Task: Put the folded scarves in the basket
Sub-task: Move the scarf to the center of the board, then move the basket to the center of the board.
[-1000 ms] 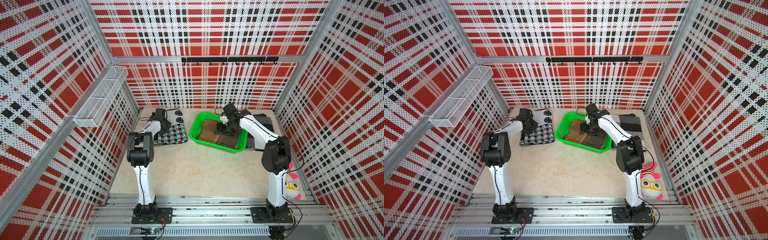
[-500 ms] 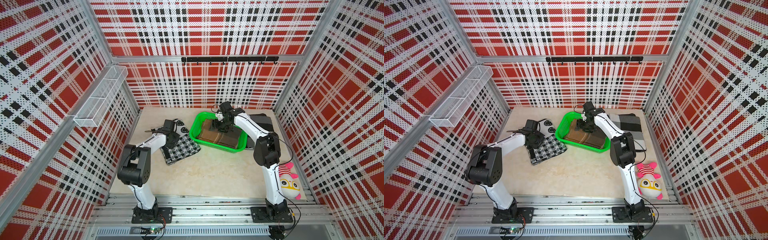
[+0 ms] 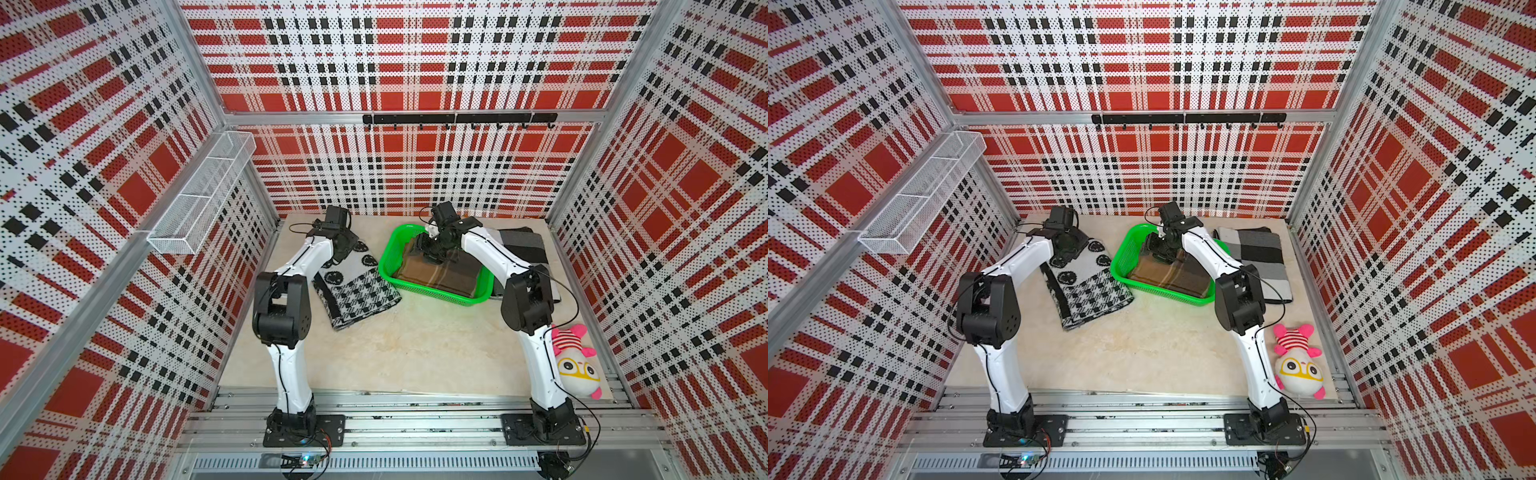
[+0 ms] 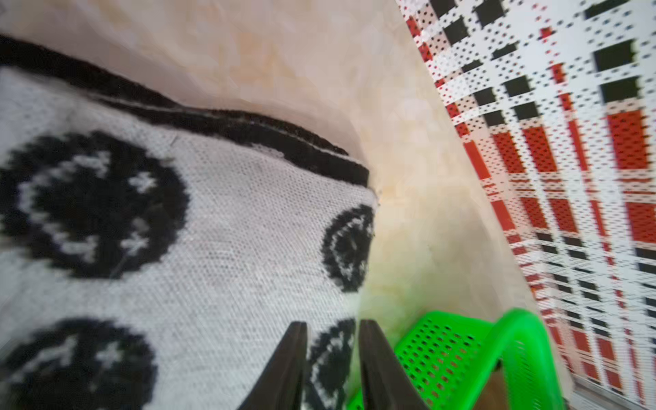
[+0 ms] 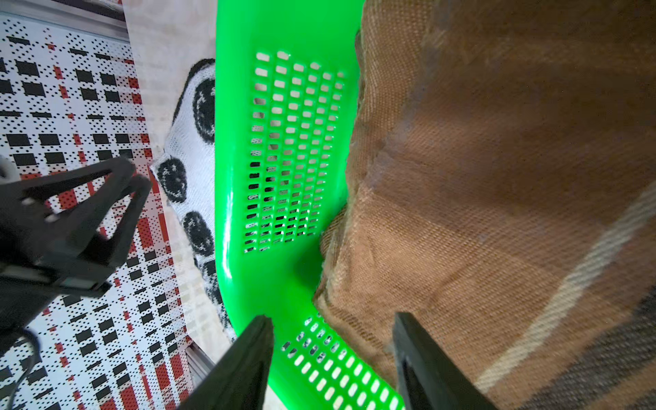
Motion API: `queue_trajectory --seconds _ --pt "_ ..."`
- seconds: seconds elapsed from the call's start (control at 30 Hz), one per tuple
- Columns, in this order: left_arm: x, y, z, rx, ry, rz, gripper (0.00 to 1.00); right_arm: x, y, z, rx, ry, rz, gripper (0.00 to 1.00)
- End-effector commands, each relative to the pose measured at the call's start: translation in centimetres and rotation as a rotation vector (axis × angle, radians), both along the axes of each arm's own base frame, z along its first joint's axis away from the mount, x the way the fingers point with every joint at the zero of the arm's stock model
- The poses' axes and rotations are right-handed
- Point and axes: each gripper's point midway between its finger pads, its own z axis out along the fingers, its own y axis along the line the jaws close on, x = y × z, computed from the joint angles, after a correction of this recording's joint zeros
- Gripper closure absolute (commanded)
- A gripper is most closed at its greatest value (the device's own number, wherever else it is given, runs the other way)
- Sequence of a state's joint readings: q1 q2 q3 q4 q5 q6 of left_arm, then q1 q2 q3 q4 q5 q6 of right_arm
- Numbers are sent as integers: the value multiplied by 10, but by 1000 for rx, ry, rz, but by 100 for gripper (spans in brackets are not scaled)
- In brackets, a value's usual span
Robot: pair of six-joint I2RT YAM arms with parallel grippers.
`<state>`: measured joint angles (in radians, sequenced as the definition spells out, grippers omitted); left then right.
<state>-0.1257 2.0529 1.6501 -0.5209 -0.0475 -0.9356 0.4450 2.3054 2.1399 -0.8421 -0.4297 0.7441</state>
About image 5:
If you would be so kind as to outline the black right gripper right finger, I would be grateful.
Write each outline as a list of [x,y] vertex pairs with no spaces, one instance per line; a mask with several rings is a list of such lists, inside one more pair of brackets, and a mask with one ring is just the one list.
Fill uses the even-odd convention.
[[407,409],[494,409],[410,313],[397,312],[393,342]]

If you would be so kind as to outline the black white houndstooth scarf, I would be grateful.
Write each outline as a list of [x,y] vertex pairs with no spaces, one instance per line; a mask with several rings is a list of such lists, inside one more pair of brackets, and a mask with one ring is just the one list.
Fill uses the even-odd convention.
[[215,263],[215,60],[188,73],[163,154],[151,167],[190,242],[205,294],[223,333],[237,339],[220,292]]

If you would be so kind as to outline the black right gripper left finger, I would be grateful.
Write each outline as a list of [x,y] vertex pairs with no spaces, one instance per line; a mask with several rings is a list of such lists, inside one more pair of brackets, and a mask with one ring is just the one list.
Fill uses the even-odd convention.
[[273,321],[258,315],[180,409],[262,409],[273,358]]

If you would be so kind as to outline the green plastic basket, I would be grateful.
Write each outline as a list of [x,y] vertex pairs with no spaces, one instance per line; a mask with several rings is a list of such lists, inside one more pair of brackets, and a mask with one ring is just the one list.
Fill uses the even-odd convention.
[[360,1],[220,1],[215,257],[236,333],[273,322],[268,384],[289,409],[401,409],[314,307],[322,233],[347,201]]

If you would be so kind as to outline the brown fringed scarf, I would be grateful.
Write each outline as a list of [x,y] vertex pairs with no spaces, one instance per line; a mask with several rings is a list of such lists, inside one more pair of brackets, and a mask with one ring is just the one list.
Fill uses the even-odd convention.
[[500,409],[655,406],[655,4],[368,1],[314,302],[392,387],[410,312]]

